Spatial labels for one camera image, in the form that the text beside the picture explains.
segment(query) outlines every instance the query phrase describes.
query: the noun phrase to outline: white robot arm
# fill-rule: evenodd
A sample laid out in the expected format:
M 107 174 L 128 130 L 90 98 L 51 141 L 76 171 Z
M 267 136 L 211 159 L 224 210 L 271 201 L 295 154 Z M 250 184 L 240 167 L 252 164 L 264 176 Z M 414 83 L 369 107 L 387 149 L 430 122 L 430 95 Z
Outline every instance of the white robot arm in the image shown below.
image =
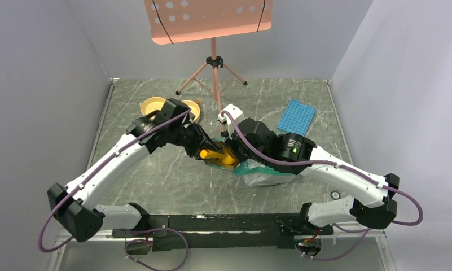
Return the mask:
M 48 190 L 50 207 L 57 210 L 54 217 L 75 239 L 79 242 L 86 241 L 99 230 L 149 228 L 149 214 L 135 203 L 125 206 L 103 206 L 98 203 L 100 197 L 122 174 L 157 148 L 167 143 L 182 146 L 190 157 L 198 160 L 202 159 L 202 150 L 222 153 L 222 149 L 207 136 L 200 125 L 189 121 L 187 111 L 188 107 L 182 102 L 167 100 L 161 111 L 155 112 L 154 121 L 150 120 L 151 116 L 136 119 L 115 146 L 84 174 L 66 186 L 55 184 Z M 281 172 L 313 176 L 349 194 L 332 202 L 305 203 L 300 216 L 310 227 L 317 229 L 337 222 L 357 221 L 371 228 L 383 229 L 395 218 L 397 205 L 391 199 L 393 194 L 382 186 L 398 188 L 397 176 L 378 176 L 362 171 L 300 135 L 277 136 L 262 122 L 245 119 L 242 111 L 232 104 L 224 111 L 238 123 L 237 128 L 242 134 L 240 137 L 229 117 L 219 115 L 219 121 L 227 124 L 228 139 L 224 144 L 238 161 L 254 159 Z M 243 139 L 246 138 L 253 142 L 252 146 L 245 145 Z M 255 153 L 259 147 L 262 150 L 260 155 Z M 278 164 L 269 161 L 274 159 Z M 310 161 L 310 164 L 293 164 L 302 161 Z M 314 161 L 333 163 L 319 164 Z M 371 184 L 341 166 L 366 174 L 378 185 Z
M 392 200 L 394 193 L 386 190 L 384 186 L 397 189 L 398 176 L 394 174 L 379 176 L 363 171 L 297 134 L 276 136 L 264 123 L 246 119 L 243 112 L 233 104 L 225 107 L 218 115 L 218 119 L 227 125 L 229 144 L 234 154 L 242 157 L 242 160 L 253 159 L 280 172 L 311 176 L 349 194 L 345 198 L 331 202 L 304 204 L 301 213 L 308 223 L 322 228 L 338 222 L 357 221 L 370 228 L 385 229 L 395 218 L 397 203 Z M 247 141 L 247 138 L 253 143 L 245 144 L 244 139 Z M 257 153 L 258 148 L 262 150 L 262 155 L 260 152 Z M 298 164 L 300 161 L 308 161 L 309 165 L 294 166 L 294 163 Z M 377 184 L 374 185 L 344 168 L 360 172 Z

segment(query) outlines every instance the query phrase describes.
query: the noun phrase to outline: marble floor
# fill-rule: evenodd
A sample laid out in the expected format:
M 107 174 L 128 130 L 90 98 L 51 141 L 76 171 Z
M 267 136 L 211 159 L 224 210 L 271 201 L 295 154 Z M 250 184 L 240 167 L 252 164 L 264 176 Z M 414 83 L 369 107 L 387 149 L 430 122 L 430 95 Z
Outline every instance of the marble floor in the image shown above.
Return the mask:
M 217 104 L 197 82 L 177 97 L 185 80 L 118 80 L 107 108 L 93 162 L 119 140 L 141 116 L 139 103 L 152 96 L 199 100 L 199 124 L 212 138 L 220 137 Z M 201 80 L 210 86 L 212 80 Z M 324 80 L 254 79 L 244 86 L 235 80 L 222 94 L 223 105 L 233 103 L 246 117 L 275 129 L 287 104 L 297 99 L 317 109 L 307 137 L 331 154 L 349 162 L 345 143 Z M 165 146 L 132 167 L 106 194 L 101 204 L 140 204 L 151 214 L 298 212 L 303 203 L 332 200 L 335 190 L 310 177 L 286 185 L 249 187 L 232 173 L 189 158 L 182 148 Z

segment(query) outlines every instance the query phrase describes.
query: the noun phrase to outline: white enclosure wall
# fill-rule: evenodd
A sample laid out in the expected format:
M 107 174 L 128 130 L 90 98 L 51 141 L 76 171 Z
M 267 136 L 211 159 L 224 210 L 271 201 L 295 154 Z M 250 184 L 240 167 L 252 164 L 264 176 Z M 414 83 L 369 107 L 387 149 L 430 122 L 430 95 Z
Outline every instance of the white enclosure wall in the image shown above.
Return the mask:
M 332 94 L 354 162 L 396 173 L 423 206 L 421 225 L 386 230 L 398 270 L 452 270 L 452 0 L 375 0 Z
M 46 190 L 85 170 L 108 86 L 66 0 L 0 0 L 0 270 L 45 269 Z
M 208 40 L 153 43 L 143 0 L 68 2 L 110 77 L 188 78 L 210 56 Z M 332 78 L 371 3 L 276 0 L 270 30 L 221 37 L 218 54 L 246 78 Z

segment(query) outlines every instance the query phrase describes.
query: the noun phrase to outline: screw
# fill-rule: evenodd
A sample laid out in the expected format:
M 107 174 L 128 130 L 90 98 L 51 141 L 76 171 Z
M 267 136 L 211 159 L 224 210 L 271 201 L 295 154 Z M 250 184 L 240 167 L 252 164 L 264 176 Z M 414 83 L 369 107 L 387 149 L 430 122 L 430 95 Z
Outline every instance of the screw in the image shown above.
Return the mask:
M 332 191 L 331 192 L 331 198 L 334 200 L 340 199 L 340 193 L 337 191 Z

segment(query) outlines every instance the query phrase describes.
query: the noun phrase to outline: cable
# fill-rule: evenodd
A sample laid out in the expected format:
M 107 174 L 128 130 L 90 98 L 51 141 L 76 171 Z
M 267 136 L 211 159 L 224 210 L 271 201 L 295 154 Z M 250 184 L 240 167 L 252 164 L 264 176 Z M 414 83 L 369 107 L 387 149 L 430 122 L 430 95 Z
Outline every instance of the cable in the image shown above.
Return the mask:
M 336 223 L 334 223 L 332 225 L 336 226 L 339 230 L 341 230 L 345 233 L 363 233 L 363 232 L 371 230 L 371 228 L 362 229 L 362 230 L 346 230 L 346 229 L 342 228 L 341 226 L 337 225 Z
M 304 242 L 309 243 L 312 242 L 318 235 L 319 235 L 320 230 L 316 230 L 314 233 L 314 236 L 312 236 L 312 238 L 309 239 L 304 239 Z
M 154 268 L 154 267 L 151 267 L 151 266 L 149 266 L 149 265 L 143 263 L 142 261 L 136 259 L 135 257 L 132 257 L 131 255 L 129 255 L 129 254 L 128 254 L 128 246 L 129 246 L 130 244 L 132 244 L 132 243 L 144 243 L 144 242 L 145 242 L 144 239 L 135 239 L 135 240 L 131 240 L 131 241 L 129 241 L 128 243 L 126 243 L 126 245 L 124 246 L 124 253 L 126 254 L 126 257 L 127 257 L 128 259 L 130 259 L 130 260 L 132 260 L 132 261 L 135 261 L 136 263 L 138 263 L 138 264 L 140 264 L 140 265 L 142 265 L 142 266 L 144 266 L 144 267 L 146 267 L 146 268 L 148 268 L 148 269 L 151 269 L 151 270 L 153 270 L 153 271 L 176 271 L 176 270 L 178 270 L 179 268 L 183 267 L 183 265 L 186 263 L 187 256 L 189 255 L 189 245 L 187 244 L 187 240 L 186 240 L 186 238 L 184 237 L 184 235 L 182 235 L 182 234 L 181 234 L 180 232 L 178 232 L 177 230 L 170 229 L 170 228 L 158 228 L 158 229 L 145 230 L 145 231 L 133 231 L 133 233 L 135 233 L 135 234 L 144 234 L 144 233 L 149 234 L 149 233 L 153 233 L 153 232 L 155 232 L 155 231 L 160 231 L 160 230 L 167 230 L 167 231 L 171 231 L 171 232 L 173 232 L 173 233 L 176 233 L 176 234 L 179 235 L 179 237 L 181 237 L 181 239 L 184 241 L 184 245 L 186 246 L 186 254 L 184 255 L 184 259 L 182 260 L 182 262 L 181 262 L 177 267 L 175 267 L 175 268 L 173 268 L 173 269 L 170 269 L 170 270 L 156 269 L 156 268 Z
M 359 238 L 359 240 L 357 240 L 356 242 L 355 242 L 355 244 L 354 245 L 352 245 L 351 247 L 349 247 L 349 249 L 348 250 L 346 250 L 344 253 L 342 253 L 341 255 L 339 255 L 339 256 L 335 256 L 335 257 L 332 257 L 332 258 L 316 258 L 316 257 L 314 257 L 314 256 L 309 256 L 309 255 L 307 255 L 307 254 L 305 254 L 305 253 L 302 253 L 297 247 L 296 247 L 296 249 L 303 255 L 303 257 L 306 257 L 306 258 L 309 258 L 309 259 L 311 259 L 311 260 L 315 260 L 315 261 L 335 261 L 335 260 L 338 260 L 338 259 L 340 259 L 340 258 L 343 258 L 343 257 L 345 257 L 345 256 L 347 256 L 347 255 L 349 255 L 349 253 L 351 253 L 363 240 L 364 240 L 364 238 L 365 238 L 365 235 L 367 235 L 367 233 L 368 233 L 368 231 L 369 230 L 367 230 L 367 231 L 365 231 L 363 234 L 362 234 L 362 236 Z
M 171 42 L 171 44 L 174 44 L 173 40 L 171 40 L 171 37 L 168 34 L 168 31 L 164 27 L 163 21 L 161 21 L 161 17 L 159 16 L 159 12 L 157 11 L 157 5 L 154 2 L 154 0 L 152 0 L 152 4 L 154 5 L 154 10 L 156 11 L 156 15 L 157 15 L 157 19 L 159 20 L 159 23 L 161 23 L 161 26 L 163 27 L 164 32 L 166 32 L 166 35 L 168 35 L 168 38 L 169 38 L 169 41 Z
M 181 119 L 182 117 L 187 116 L 187 114 L 191 111 L 191 109 L 186 110 L 185 112 L 179 114 L 178 116 L 166 121 L 165 123 L 162 123 L 154 128 L 152 128 L 151 130 L 145 132 L 144 134 L 140 135 L 139 137 L 135 138 L 134 140 L 131 140 L 129 143 L 127 143 L 126 145 L 122 146 L 118 151 L 112 153 L 110 156 L 108 156 L 101 164 L 99 164 L 98 167 L 96 167 L 88 176 L 86 176 L 86 178 L 81 182 L 81 185 L 85 185 L 87 184 L 96 174 L 98 174 L 98 172 L 103 169 L 111 160 L 113 160 L 116 157 L 116 154 L 122 153 L 123 151 L 125 151 L 127 148 L 131 147 L 132 145 L 138 143 L 139 141 L 141 141 L 142 139 L 146 138 L 147 136 L 151 135 L 152 133 L 158 131 L 159 129 L 162 129 L 164 127 L 166 127 L 167 125 L 169 125 L 170 123 Z M 51 210 L 51 213 L 48 215 L 48 218 L 46 219 L 45 223 L 43 224 L 43 226 L 41 227 L 40 230 L 40 234 L 38 236 L 38 249 L 40 249 L 41 252 L 53 252 L 61 247 L 63 247 L 65 244 L 67 244 L 69 241 L 71 241 L 73 239 L 73 237 L 69 237 L 68 239 L 66 239 L 65 241 L 63 241 L 61 244 L 57 245 L 56 247 L 53 248 L 45 248 L 43 246 L 43 235 L 45 234 L 45 230 L 46 230 L 46 226 L 48 225 L 48 223 L 50 222 L 50 220 L 54 217 L 54 215 L 56 214 L 56 212 L 58 211 L 59 208 L 61 208 L 63 206 L 63 204 L 70 199 L 72 196 L 74 196 L 78 191 L 80 190 L 79 185 L 76 186 L 67 196 L 65 196 L 54 208 L 53 210 Z
M 264 3 L 262 4 L 261 17 L 259 18 L 259 23 L 257 24 L 257 30 L 256 30 L 256 32 L 259 32 L 259 26 L 261 26 L 262 15 L 264 14 L 264 9 L 265 9 L 265 8 L 266 8 L 266 0 L 264 0 Z
M 327 160 L 309 160 L 309 161 L 298 161 L 298 162 L 287 162 L 287 161 L 280 161 L 280 160 L 275 160 L 273 158 L 270 158 L 266 155 L 264 155 L 263 153 L 261 153 L 258 149 L 256 149 L 254 146 L 252 146 L 252 144 L 245 138 L 244 134 L 242 133 L 242 131 L 240 130 L 238 124 L 236 123 L 236 121 L 234 120 L 234 118 L 231 116 L 231 114 L 227 111 L 222 111 L 221 112 L 221 116 L 226 115 L 229 120 L 231 121 L 234 129 L 237 131 L 237 134 L 239 136 L 239 138 L 242 140 L 242 142 L 252 151 L 254 152 L 254 154 L 256 154 L 257 156 L 259 156 L 260 158 L 268 161 L 269 163 L 274 163 L 277 165 L 285 165 L 285 166 L 298 166 L 298 165 L 312 165 L 312 164 L 323 164 L 323 165 L 331 165 L 333 167 L 337 166 L 336 162 L 332 162 L 332 161 L 327 161 Z M 365 180 L 367 180 L 368 182 L 370 182 L 371 184 L 377 186 L 379 185 L 379 182 L 373 180 L 372 178 L 370 178 L 369 176 L 363 174 L 362 172 L 356 170 L 355 168 L 349 167 L 347 165 L 340 165 L 339 166 L 342 169 L 345 169 L 346 171 L 350 171 L 362 178 L 364 178 Z M 388 191 L 400 194 L 402 196 L 404 196 L 405 198 L 408 198 L 410 201 L 413 202 L 413 204 L 416 206 L 418 212 L 419 212 L 419 217 L 416 221 L 414 222 L 403 222 L 403 221 L 397 221 L 397 220 L 393 220 L 392 223 L 394 224 L 398 224 L 398 225 L 405 225 L 405 226 L 415 226 L 418 225 L 422 222 L 423 220 L 423 210 L 422 207 L 420 206 L 419 202 L 414 199 L 411 195 L 402 192 L 401 190 L 395 189 L 393 187 L 387 186 L 387 185 L 383 185 L 384 189 L 387 189 Z M 357 242 L 355 242 L 355 244 L 353 246 L 351 246 L 348 250 L 346 250 L 344 253 L 342 253 L 339 256 L 336 257 L 332 257 L 332 258 L 314 258 L 311 257 L 309 255 L 306 254 L 302 254 L 305 257 L 308 257 L 310 259 L 314 259 L 314 260 L 318 260 L 318 261 L 334 261 L 334 260 L 338 260 L 346 255 L 348 255 L 351 251 L 353 251 L 365 238 L 365 236 L 367 235 L 367 233 L 370 231 L 370 229 L 364 229 L 364 230 L 359 230 L 359 231 L 351 231 L 351 230 L 345 230 L 342 227 L 338 226 L 337 224 L 334 224 L 338 229 L 343 230 L 344 232 L 355 232 L 355 233 L 359 233 L 359 232 L 363 232 L 362 236 L 359 238 L 359 240 L 357 240 Z
M 254 146 L 252 146 L 252 144 L 247 141 L 247 139 L 245 138 L 244 134 L 242 133 L 242 131 L 239 129 L 238 124 L 236 123 L 236 121 L 234 120 L 234 118 L 231 116 L 231 114 L 227 111 L 222 111 L 221 112 L 221 116 L 226 115 L 229 120 L 231 121 L 234 129 L 237 131 L 238 136 L 240 137 L 240 139 L 242 140 L 242 142 L 252 151 L 254 152 L 254 154 L 256 154 L 257 156 L 259 156 L 260 158 L 268 161 L 269 163 L 273 163 L 273 164 L 277 164 L 277 165 L 285 165 L 285 166 L 298 166 L 298 165 L 312 165 L 312 164 L 323 164 L 323 165 L 331 165 L 333 167 L 337 166 L 336 162 L 332 162 L 332 161 L 327 161 L 327 160 L 309 160 L 309 161 L 299 161 L 299 162 L 286 162 L 286 161 L 280 161 L 280 160 L 275 160 L 273 158 L 270 158 L 266 155 L 264 155 L 263 153 L 261 153 L 258 149 L 254 148 Z M 363 174 L 362 172 L 356 170 L 355 168 L 349 167 L 347 165 L 340 165 L 339 166 L 342 169 L 345 169 L 346 171 L 350 171 L 352 173 L 355 173 L 356 175 L 359 175 L 360 177 L 364 178 L 365 180 L 367 180 L 368 182 L 370 182 L 373 185 L 379 185 L 379 182 L 373 180 L 372 178 L 370 178 L 369 176 Z M 398 225 L 405 225 L 405 226 L 415 226 L 418 225 L 422 222 L 423 220 L 423 210 L 422 207 L 420 206 L 419 202 L 414 199 L 411 195 L 402 192 L 401 190 L 395 189 L 393 187 L 384 185 L 383 186 L 384 189 L 387 189 L 391 192 L 400 194 L 402 196 L 404 196 L 405 198 L 408 198 L 410 201 L 413 202 L 413 204 L 416 206 L 418 212 L 419 212 L 419 217 L 416 221 L 414 222 L 402 222 L 402 221 L 397 221 L 397 220 L 393 220 L 392 223 L 394 224 L 398 224 Z
M 284 227 L 286 227 L 288 230 L 290 230 L 290 231 L 292 231 L 292 232 L 294 232 L 294 233 L 303 233 L 303 232 L 304 232 L 304 231 L 298 231 L 298 230 L 295 230 L 295 229 L 293 229 L 293 228 L 287 226 L 286 223 L 282 222 L 281 220 L 276 219 L 275 222 L 281 223 L 282 225 L 284 225 Z

